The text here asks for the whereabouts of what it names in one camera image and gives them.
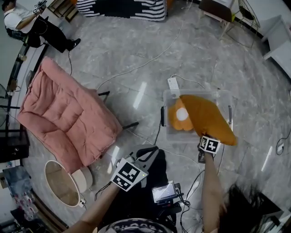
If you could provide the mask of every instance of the black shoe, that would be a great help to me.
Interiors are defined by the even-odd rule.
[[[71,45],[67,48],[68,51],[71,51],[73,48],[75,48],[79,43],[81,42],[81,39],[77,39],[75,41],[71,41]]]

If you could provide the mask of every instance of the pink cushioned chair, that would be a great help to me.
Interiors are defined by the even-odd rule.
[[[48,57],[28,87],[17,118],[69,173],[93,163],[122,131],[96,90],[83,87]]]

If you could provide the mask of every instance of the black backpack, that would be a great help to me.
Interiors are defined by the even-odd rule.
[[[6,32],[7,32],[8,36],[10,36],[10,37],[12,37],[14,39],[17,39],[19,41],[22,41],[22,42],[25,42],[25,40],[26,40],[26,38],[28,36],[28,34],[23,33],[22,31],[11,30],[10,28],[8,28],[6,26],[5,26],[5,29],[6,29]]]

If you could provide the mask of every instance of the person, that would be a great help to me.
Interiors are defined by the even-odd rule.
[[[7,28],[15,31],[22,31],[25,34],[36,34],[42,36],[51,46],[63,53],[66,49],[71,51],[81,41],[75,41],[66,38],[64,33],[57,26],[47,20],[44,20],[40,14],[40,9],[35,14],[16,6],[15,0],[4,0],[2,5],[4,11],[4,24]]]
[[[207,152],[204,156],[203,232],[258,233],[263,224],[263,217],[259,211],[261,203],[258,192],[253,189],[250,195],[246,196],[237,185],[233,185],[228,192],[227,200],[224,200],[213,156]],[[147,197],[151,195],[148,190],[157,184],[155,182],[160,180],[160,175],[162,175],[161,182],[158,183],[164,185],[167,182],[165,171],[165,154],[163,150],[160,150],[148,171],[146,186],[147,188],[150,182],[148,189],[141,192],[139,186],[124,192],[117,185],[110,184],[92,207],[85,211],[81,219],[65,233],[91,233],[96,227],[101,233],[177,232],[177,229],[169,223],[170,221],[161,222],[156,217],[160,210],[153,208],[153,200],[150,203]]]

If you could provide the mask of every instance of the marble floor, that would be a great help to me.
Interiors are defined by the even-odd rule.
[[[233,184],[257,183],[263,193],[283,210],[291,208],[291,144],[284,141],[281,156],[276,155],[276,142],[286,136],[291,127],[291,99],[288,91],[289,78],[271,60],[263,60],[267,46],[256,38],[252,49],[234,42],[228,35],[218,40],[222,32],[218,21],[209,17],[201,19],[199,29],[195,23],[198,7],[181,9],[185,2],[174,5],[167,21],[161,23],[129,20],[113,17],[84,18],[77,15],[73,21],[73,38],[82,42],[70,52],[72,76],[88,88],[97,88],[113,75],[141,66],[172,47],[156,60],[131,73],[106,82],[99,91],[110,91],[106,106],[122,125],[139,121],[135,129],[125,130],[102,159],[90,165],[94,177],[91,190],[83,193],[89,207],[95,193],[110,179],[110,162],[121,157],[133,145],[153,143],[160,122],[163,91],[168,89],[167,79],[178,74],[186,79],[200,82],[208,90],[229,90],[233,101],[234,133],[238,145],[225,146],[219,172],[225,190]],[[236,26],[229,33],[241,42],[251,43],[253,35],[243,27]],[[50,48],[47,56],[53,58],[70,73],[68,52],[63,54]],[[177,78],[180,89],[202,88]],[[134,108],[137,96],[141,96]],[[30,157],[24,166],[32,176],[35,192],[47,206],[68,225],[75,223],[84,208],[69,208],[59,202],[50,192],[44,175],[44,165],[55,159],[43,145],[30,134]],[[166,140],[161,128],[157,146],[166,150],[169,180],[179,182],[187,192],[203,165],[197,162],[196,144],[172,144]],[[215,157],[218,166],[222,147]],[[191,206],[201,208],[200,185],[191,196]],[[183,215],[184,227],[195,232],[201,227],[201,211],[191,209]]]

